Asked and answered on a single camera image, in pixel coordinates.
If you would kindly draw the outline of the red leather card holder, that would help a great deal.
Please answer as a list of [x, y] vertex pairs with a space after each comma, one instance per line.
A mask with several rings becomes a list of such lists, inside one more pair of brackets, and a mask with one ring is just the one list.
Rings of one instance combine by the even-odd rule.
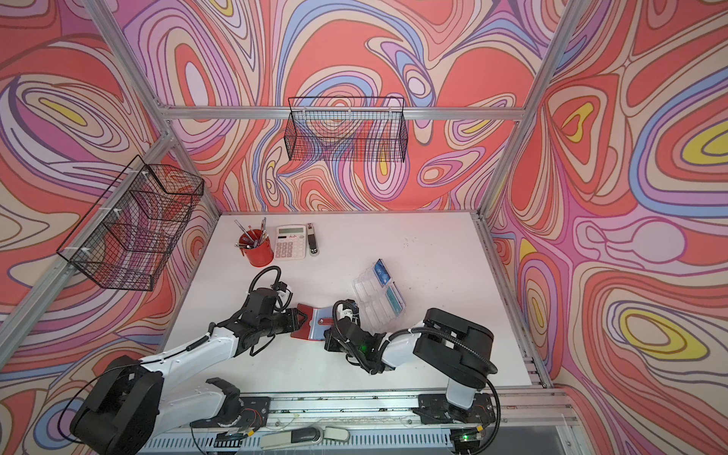
[[324, 333], [334, 324], [333, 307], [318, 308], [300, 303], [297, 305], [297, 309], [305, 316], [305, 321], [299, 329], [290, 334], [290, 337], [308, 341], [324, 341]]

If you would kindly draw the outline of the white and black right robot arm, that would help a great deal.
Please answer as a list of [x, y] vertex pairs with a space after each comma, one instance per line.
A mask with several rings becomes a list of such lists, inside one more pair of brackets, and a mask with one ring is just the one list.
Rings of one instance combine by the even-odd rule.
[[324, 350], [342, 352], [368, 375], [381, 375], [420, 360], [447, 378], [444, 394], [421, 394], [413, 413], [424, 425], [500, 422], [500, 398], [489, 377], [494, 334], [447, 311], [432, 308], [410, 329], [370, 333], [361, 327], [352, 300], [333, 307], [333, 324], [324, 331]]

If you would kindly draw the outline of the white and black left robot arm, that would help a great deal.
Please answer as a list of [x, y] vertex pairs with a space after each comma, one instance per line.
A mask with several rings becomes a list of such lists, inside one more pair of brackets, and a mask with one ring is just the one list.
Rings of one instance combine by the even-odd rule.
[[206, 333], [168, 352], [141, 359], [121, 356], [89, 380], [89, 391], [62, 438], [99, 454], [136, 454], [153, 437], [185, 425], [208, 422], [236, 425], [245, 414], [240, 390], [214, 377], [203, 387], [181, 392], [183, 383], [210, 367], [243, 354], [265, 350], [263, 339], [292, 334], [309, 320], [292, 306], [292, 291], [280, 267], [264, 273], [276, 278], [269, 287], [253, 282], [243, 305], [230, 317], [213, 322]]

